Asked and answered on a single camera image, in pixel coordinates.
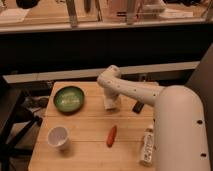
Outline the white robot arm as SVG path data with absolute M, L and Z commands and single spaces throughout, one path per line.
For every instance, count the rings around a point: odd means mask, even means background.
M 211 171 L 204 106 L 193 90 L 123 80 L 115 65 L 97 82 L 104 88 L 107 108 L 120 94 L 153 107 L 156 171 Z

